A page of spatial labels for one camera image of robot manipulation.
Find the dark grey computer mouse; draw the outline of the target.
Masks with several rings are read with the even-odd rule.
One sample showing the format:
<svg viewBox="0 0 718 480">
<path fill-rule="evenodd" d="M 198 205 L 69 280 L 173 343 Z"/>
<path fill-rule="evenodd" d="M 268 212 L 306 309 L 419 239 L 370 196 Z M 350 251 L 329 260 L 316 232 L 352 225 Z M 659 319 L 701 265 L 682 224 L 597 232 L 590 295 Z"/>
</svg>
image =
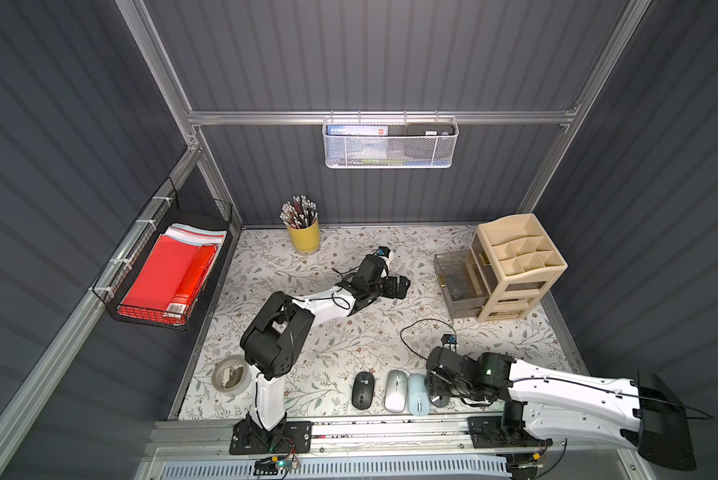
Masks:
<svg viewBox="0 0 718 480">
<path fill-rule="evenodd" d="M 448 406 L 451 402 L 451 397 L 448 395 L 440 395 L 440 394 L 429 394 L 429 401 L 432 407 L 434 408 L 444 408 Z"/>
</svg>

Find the light blue computer mouse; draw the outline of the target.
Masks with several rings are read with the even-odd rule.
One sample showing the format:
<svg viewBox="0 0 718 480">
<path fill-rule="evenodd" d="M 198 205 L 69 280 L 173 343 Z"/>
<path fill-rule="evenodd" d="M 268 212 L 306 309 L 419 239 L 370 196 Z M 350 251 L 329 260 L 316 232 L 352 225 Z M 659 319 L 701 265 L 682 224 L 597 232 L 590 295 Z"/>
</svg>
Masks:
<svg viewBox="0 0 718 480">
<path fill-rule="evenodd" d="M 407 407 L 413 416 L 427 416 L 431 411 L 431 401 L 428 395 L 425 376 L 411 374 L 408 377 Z"/>
</svg>

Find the black computer mouse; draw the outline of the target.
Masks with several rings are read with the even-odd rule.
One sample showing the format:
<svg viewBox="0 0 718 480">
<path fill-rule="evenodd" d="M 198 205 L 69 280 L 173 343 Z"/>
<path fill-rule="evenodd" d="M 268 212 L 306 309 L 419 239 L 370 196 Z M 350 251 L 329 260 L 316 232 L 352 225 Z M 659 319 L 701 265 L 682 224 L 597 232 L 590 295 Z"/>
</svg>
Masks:
<svg viewBox="0 0 718 480">
<path fill-rule="evenodd" d="M 374 398 L 374 388 L 374 375 L 369 371 L 359 372 L 352 387 L 352 406 L 360 411 L 368 410 Z"/>
</svg>

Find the beige drawer organizer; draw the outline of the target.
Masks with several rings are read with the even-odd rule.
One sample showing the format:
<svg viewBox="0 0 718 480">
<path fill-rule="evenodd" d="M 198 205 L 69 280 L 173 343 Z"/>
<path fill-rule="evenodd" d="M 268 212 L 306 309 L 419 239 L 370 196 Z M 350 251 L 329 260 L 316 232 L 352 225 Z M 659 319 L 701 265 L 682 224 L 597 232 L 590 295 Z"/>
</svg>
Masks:
<svg viewBox="0 0 718 480">
<path fill-rule="evenodd" d="M 532 213 L 478 225 L 470 250 L 487 289 L 480 322 L 525 318 L 568 268 Z"/>
</svg>

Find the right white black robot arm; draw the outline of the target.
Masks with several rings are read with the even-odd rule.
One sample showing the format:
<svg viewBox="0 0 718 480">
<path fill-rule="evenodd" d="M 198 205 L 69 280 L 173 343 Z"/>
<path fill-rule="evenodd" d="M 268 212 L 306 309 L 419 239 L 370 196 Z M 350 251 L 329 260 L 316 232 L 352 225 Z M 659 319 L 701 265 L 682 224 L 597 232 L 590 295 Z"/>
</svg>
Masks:
<svg viewBox="0 0 718 480">
<path fill-rule="evenodd" d="M 633 449 L 666 469 L 697 468 L 688 408 L 655 374 L 590 377 L 492 352 L 473 359 L 446 347 L 431 351 L 426 369 L 432 397 L 475 407 L 502 402 L 499 420 L 471 424 L 477 448 L 576 440 Z"/>
</svg>

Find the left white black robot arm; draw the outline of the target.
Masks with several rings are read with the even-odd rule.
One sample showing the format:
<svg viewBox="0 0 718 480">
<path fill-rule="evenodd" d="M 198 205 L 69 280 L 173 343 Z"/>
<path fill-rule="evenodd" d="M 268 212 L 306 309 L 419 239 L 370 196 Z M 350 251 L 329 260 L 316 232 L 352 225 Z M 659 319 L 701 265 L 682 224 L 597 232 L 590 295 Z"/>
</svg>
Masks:
<svg viewBox="0 0 718 480">
<path fill-rule="evenodd" d="M 356 314 L 381 297 L 404 299 L 410 284 L 405 276 L 387 276 L 368 284 L 350 278 L 312 295 L 271 294 L 240 341 L 255 382 L 249 413 L 254 425 L 268 433 L 286 421 L 284 377 L 297 362 L 313 327 Z"/>
</svg>

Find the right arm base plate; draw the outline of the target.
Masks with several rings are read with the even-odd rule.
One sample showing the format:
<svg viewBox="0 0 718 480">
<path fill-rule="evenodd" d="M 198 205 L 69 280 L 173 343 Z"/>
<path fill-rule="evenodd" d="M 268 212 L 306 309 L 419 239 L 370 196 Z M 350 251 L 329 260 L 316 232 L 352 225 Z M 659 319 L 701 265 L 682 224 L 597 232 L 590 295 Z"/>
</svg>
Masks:
<svg viewBox="0 0 718 480">
<path fill-rule="evenodd" d="M 469 437 L 475 449 L 531 448 L 544 450 L 552 439 L 536 439 L 522 429 L 504 429 L 498 416 L 471 416 L 466 419 Z"/>
</svg>

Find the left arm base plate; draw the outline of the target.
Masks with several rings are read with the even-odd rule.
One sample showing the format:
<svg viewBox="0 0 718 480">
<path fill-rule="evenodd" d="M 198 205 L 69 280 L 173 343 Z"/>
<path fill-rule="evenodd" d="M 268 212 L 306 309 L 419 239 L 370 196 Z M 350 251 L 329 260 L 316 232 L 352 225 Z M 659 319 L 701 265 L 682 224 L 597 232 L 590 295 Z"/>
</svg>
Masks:
<svg viewBox="0 0 718 480">
<path fill-rule="evenodd" d="M 230 455 L 274 455 L 294 451 L 308 453 L 311 448 L 313 423 L 284 420 L 266 431 L 251 418 L 245 418 L 233 427 L 229 446 Z"/>
</svg>

